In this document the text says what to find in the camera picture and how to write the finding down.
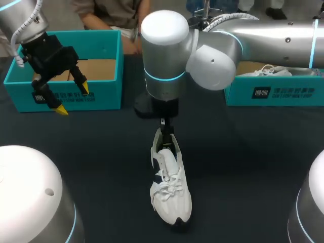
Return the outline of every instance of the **glowing blue ring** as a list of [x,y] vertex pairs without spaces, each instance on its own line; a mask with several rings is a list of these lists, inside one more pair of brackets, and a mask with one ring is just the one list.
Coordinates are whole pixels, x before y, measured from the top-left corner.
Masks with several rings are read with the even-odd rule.
[[296,213],[297,213],[297,218],[298,218],[298,222],[300,224],[300,227],[302,228],[304,234],[307,236],[307,238],[309,239],[310,242],[312,243],[315,243],[311,237],[307,234],[306,230],[304,229],[303,225],[302,225],[302,222],[300,221],[300,218],[299,218],[299,214],[298,214],[298,197],[299,197],[299,193],[300,193],[300,190],[298,192],[298,195],[297,195],[297,199],[296,199]]
[[313,43],[312,43],[312,49],[310,51],[310,58],[309,58],[309,68],[313,67],[313,59],[314,59],[315,45],[317,39],[317,28],[318,28],[318,19],[315,19]]
[[180,74],[179,76],[177,76],[177,77],[173,77],[173,78],[158,78],[158,77],[154,77],[154,76],[152,76],[151,74],[149,74],[149,73],[145,70],[145,68],[144,68],[144,71],[146,72],[146,74],[147,74],[150,78],[155,79],[155,80],[158,80],[158,81],[162,81],[162,82],[169,82],[169,81],[176,80],[176,79],[182,77],[182,76],[186,73],[186,72],[183,72],[183,73]]
[[237,42],[239,43],[239,45],[241,46],[241,49],[242,49],[242,54],[243,54],[243,45],[242,45],[242,42],[233,34],[231,33],[228,33],[226,31],[221,31],[221,30],[216,30],[216,31],[213,31],[213,33],[223,33],[223,34],[227,34],[227,35],[230,35],[231,37],[233,37],[235,40],[237,40]]
[[74,204],[74,222],[73,222],[73,226],[72,226],[72,229],[71,229],[70,235],[69,235],[69,237],[67,238],[67,240],[66,240],[65,243],[68,243],[69,240],[70,240],[71,237],[72,237],[72,234],[73,234],[73,232],[74,232],[74,228],[75,228],[75,222],[76,222],[76,208],[75,208],[75,204]]
[[3,10],[6,10],[7,8],[10,8],[11,6],[13,6],[13,5],[15,5],[15,4],[19,3],[19,2],[21,2],[21,0],[15,0],[15,1],[7,4],[7,5],[4,5],[3,7],[0,8],[0,12],[3,11]]

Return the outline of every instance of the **teal box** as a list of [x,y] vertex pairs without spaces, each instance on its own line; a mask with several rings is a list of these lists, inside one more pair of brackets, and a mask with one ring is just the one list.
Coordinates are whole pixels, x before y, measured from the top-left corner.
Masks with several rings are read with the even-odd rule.
[[[120,31],[83,30],[48,32],[55,34],[63,46],[73,46],[79,59],[115,59],[113,80],[88,80],[90,94],[83,96],[74,81],[49,81],[54,95],[61,100],[67,111],[120,109],[124,55]],[[36,103],[31,81],[34,71],[28,63],[18,67],[13,60],[4,85],[19,112],[52,111],[47,104]]]
[[321,76],[237,76],[224,92],[228,106],[324,106]]

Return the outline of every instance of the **white sneaker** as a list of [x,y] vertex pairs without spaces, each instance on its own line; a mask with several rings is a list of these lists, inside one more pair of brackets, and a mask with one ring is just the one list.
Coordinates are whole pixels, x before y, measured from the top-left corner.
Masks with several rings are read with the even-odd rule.
[[169,149],[161,149],[162,133],[158,129],[151,148],[155,179],[150,189],[151,203],[160,217],[171,225],[187,223],[192,209],[182,155],[173,134],[176,158]]

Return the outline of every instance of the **logo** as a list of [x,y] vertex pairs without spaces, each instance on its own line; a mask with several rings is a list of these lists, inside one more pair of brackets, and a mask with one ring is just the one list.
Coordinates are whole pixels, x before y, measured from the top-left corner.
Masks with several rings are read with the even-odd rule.
[[31,93],[36,104],[46,104],[46,100],[42,95],[38,95],[35,92]]
[[271,87],[255,87],[252,99],[268,99]]

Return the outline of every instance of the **robotic arm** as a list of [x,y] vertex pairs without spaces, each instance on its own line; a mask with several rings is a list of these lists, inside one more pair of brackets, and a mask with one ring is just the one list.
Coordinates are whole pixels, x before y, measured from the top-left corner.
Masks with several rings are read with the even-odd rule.
[[166,102],[179,97],[186,72],[200,86],[221,90],[234,80],[241,60],[324,67],[324,25],[319,20],[261,22],[233,14],[198,31],[189,30],[182,15],[158,11],[144,19],[141,32],[147,91]]
[[[0,29],[15,53],[20,67],[29,62],[40,75],[33,80],[35,92],[42,95],[49,108],[67,114],[61,102],[50,90],[47,82],[66,70],[83,95],[89,93],[87,79],[77,67],[78,55],[73,47],[63,47],[55,35],[47,35],[48,22],[41,12],[43,0],[0,0]],[[17,53],[15,44],[22,45],[23,58]]]

